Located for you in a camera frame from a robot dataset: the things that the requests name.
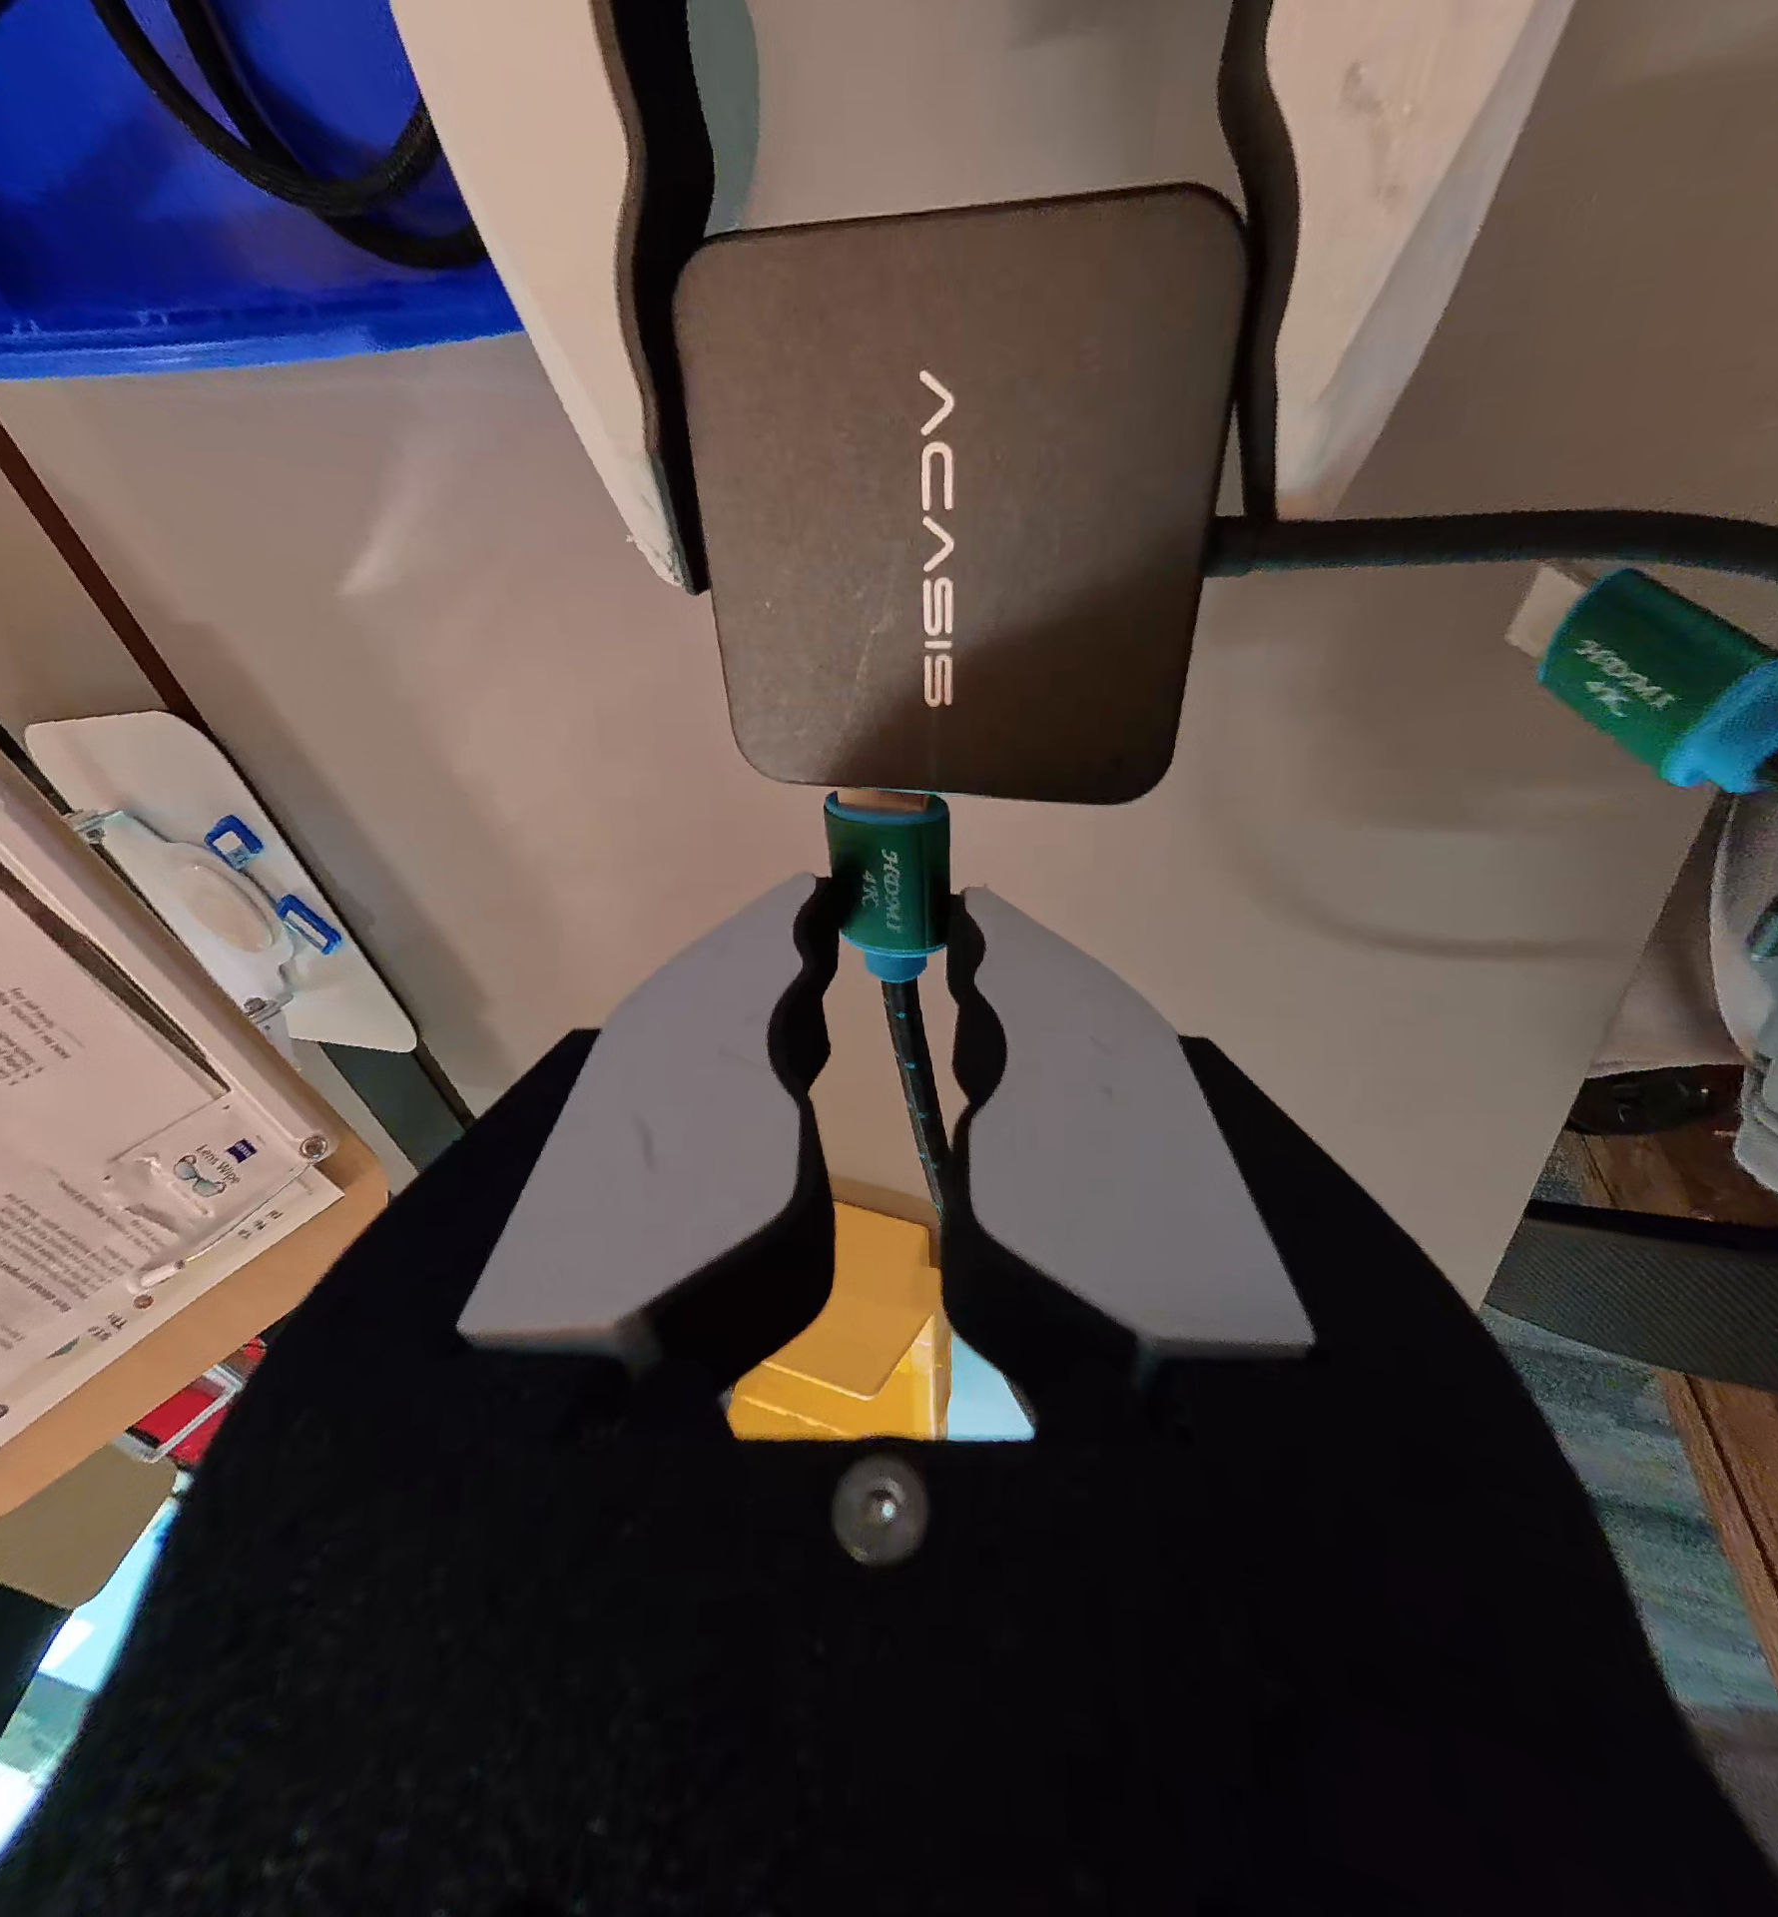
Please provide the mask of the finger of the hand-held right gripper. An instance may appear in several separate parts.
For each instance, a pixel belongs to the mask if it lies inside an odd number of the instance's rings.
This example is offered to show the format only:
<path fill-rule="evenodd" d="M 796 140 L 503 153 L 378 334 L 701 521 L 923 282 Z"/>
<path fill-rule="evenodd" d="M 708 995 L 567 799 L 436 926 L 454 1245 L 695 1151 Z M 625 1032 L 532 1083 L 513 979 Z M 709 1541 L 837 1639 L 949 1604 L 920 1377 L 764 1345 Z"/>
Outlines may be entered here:
<path fill-rule="evenodd" d="M 738 225 L 758 148 L 750 6 L 394 2 L 491 260 L 629 539 L 709 588 L 676 284 Z"/>
<path fill-rule="evenodd" d="M 1439 331 L 1571 2 L 1286 2 L 1265 38 L 1300 228 L 1279 497 L 1336 512 Z"/>

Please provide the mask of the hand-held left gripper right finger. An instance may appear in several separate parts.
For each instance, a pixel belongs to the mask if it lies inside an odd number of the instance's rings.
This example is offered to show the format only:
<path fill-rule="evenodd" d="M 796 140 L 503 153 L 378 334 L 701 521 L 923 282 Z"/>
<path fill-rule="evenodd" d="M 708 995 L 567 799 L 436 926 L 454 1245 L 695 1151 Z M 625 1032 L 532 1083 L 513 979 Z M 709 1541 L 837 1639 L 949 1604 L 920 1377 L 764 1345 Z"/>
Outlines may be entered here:
<path fill-rule="evenodd" d="M 1286 1361 L 1307 1310 L 1183 1037 L 994 889 L 955 902 L 946 1304 L 1012 1379 Z"/>

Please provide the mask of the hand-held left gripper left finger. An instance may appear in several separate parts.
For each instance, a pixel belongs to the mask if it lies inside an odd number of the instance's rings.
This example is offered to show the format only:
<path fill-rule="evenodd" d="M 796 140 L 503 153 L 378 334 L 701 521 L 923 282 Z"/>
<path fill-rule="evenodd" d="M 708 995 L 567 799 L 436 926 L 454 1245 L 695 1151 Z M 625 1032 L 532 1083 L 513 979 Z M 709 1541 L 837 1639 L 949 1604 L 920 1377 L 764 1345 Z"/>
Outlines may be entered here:
<path fill-rule="evenodd" d="M 835 907 L 786 878 L 612 1011 L 462 1310 L 469 1345 L 744 1377 L 828 1304 Z"/>

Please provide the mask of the yellow plastic bin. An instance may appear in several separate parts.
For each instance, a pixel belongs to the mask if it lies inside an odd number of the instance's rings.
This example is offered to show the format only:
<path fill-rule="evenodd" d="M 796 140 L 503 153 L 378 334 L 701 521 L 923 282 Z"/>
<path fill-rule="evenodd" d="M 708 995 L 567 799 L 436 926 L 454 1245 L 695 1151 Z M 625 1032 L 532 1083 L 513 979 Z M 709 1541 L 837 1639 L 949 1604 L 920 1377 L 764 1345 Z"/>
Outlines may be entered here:
<path fill-rule="evenodd" d="M 932 1233 L 837 1205 L 828 1304 L 738 1380 L 727 1422 L 744 1443 L 942 1440 L 951 1358 Z"/>

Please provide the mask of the black square usb hub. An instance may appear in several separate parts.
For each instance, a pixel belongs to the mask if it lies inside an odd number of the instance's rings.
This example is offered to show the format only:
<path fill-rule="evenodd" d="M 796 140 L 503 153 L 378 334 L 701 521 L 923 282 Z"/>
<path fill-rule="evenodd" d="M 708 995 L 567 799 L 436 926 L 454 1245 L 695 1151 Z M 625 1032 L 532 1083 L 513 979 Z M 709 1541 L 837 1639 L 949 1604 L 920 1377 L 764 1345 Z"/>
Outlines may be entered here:
<path fill-rule="evenodd" d="M 792 785 L 1062 806 L 1171 770 L 1202 587 L 1636 561 L 1778 587 L 1778 526 L 1281 518 L 1294 242 L 1198 185 L 760 228 L 674 334 L 732 732 Z"/>

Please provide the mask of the blue plastic bin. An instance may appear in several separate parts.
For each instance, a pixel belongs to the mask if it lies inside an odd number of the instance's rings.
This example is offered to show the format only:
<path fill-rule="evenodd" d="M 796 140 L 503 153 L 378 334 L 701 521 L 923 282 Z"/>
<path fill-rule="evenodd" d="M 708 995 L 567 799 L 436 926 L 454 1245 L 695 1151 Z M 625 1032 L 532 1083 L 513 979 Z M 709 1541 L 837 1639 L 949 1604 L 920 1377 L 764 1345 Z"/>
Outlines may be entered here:
<path fill-rule="evenodd" d="M 0 379 L 263 368 L 517 334 L 485 260 L 390 267 L 206 153 L 84 2 L 0 4 Z M 214 107 L 171 4 L 130 4 Z M 423 90 L 381 2 L 226 2 L 226 31 L 302 153 L 350 172 Z M 444 161 L 403 228 L 469 220 Z"/>

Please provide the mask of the dark grey chair seat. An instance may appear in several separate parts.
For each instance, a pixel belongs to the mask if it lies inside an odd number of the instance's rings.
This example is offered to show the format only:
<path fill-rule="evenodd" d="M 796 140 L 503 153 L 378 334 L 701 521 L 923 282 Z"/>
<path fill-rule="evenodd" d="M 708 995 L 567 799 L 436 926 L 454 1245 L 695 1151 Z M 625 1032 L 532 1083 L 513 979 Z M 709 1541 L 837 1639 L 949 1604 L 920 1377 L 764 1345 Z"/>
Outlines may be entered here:
<path fill-rule="evenodd" d="M 1740 1067 L 1585 1080 L 1488 1304 L 1653 1370 L 1778 1396 L 1778 1189 Z"/>

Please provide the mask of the white framed instruction sheet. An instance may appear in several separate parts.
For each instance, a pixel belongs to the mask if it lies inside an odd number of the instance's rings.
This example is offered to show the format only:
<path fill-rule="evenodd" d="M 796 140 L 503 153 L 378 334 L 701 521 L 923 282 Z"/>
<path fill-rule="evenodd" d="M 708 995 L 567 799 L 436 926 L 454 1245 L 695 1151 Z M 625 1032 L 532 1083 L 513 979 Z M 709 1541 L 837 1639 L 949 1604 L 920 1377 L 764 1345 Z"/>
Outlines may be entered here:
<path fill-rule="evenodd" d="M 334 1115 L 0 770 L 0 1445 L 340 1198 Z"/>

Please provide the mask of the white plastic holder blue clips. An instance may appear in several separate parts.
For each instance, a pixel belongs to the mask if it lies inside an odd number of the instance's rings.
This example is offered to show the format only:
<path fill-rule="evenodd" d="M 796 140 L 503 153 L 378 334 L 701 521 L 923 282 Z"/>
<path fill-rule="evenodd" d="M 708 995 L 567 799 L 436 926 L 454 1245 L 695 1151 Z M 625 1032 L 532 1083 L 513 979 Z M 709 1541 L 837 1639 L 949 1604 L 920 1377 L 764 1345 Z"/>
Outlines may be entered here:
<path fill-rule="evenodd" d="M 409 1056 L 418 1032 L 230 759 L 167 710 L 31 725 L 72 825 L 256 1024 Z"/>

